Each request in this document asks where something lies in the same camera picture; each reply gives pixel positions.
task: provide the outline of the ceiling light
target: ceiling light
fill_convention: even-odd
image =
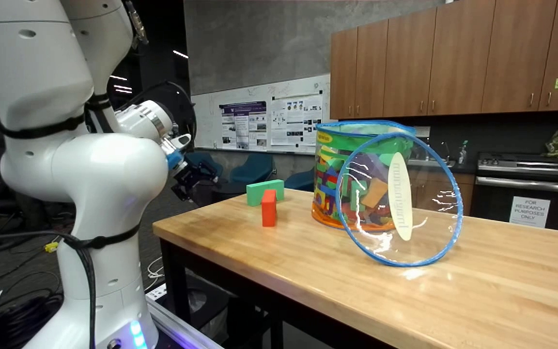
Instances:
[[[185,55],[184,53],[180,53],[180,52],[176,51],[175,49],[173,50],[173,52],[174,52],[176,55],[179,55],[179,56],[181,56],[181,57],[184,57],[184,58],[188,59],[188,56]]]

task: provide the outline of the red block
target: red block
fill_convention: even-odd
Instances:
[[[262,227],[274,227],[277,224],[277,191],[264,190],[262,196]]]

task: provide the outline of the blue chair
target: blue chair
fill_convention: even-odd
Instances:
[[[305,172],[298,172],[285,180],[286,188],[313,192],[314,190],[314,168]]]
[[[270,154],[251,154],[241,166],[230,172],[230,181],[250,185],[266,181],[273,172],[273,157]]]
[[[199,165],[199,163],[202,160],[204,160],[208,163],[208,165],[210,165],[212,168],[215,169],[215,172],[217,173],[217,177],[221,177],[221,175],[223,174],[223,166],[221,166],[220,163],[215,162],[214,159],[212,159],[210,153],[205,153],[205,152],[187,153],[184,157],[188,163],[192,163],[195,166]],[[206,175],[210,174],[208,173],[207,170],[202,170],[201,172],[205,173]]]

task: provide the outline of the stove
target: stove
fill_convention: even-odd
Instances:
[[[479,153],[471,216],[558,230],[558,158]]]
[[[478,171],[558,176],[558,158],[535,154],[479,153]]]

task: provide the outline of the yellow connector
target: yellow connector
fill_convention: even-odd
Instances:
[[[52,253],[52,252],[55,252],[55,251],[57,251],[57,246],[58,245],[59,245],[59,243],[57,243],[57,242],[47,243],[45,245],[45,251],[49,252],[49,254]]]

